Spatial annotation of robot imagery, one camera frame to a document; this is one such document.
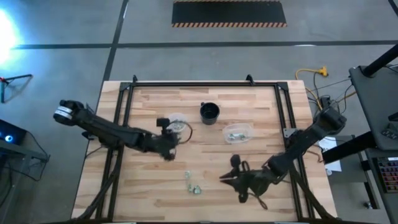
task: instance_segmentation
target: black floor mat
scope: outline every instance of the black floor mat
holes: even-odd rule
[[[286,27],[279,1],[175,1],[173,27]]]

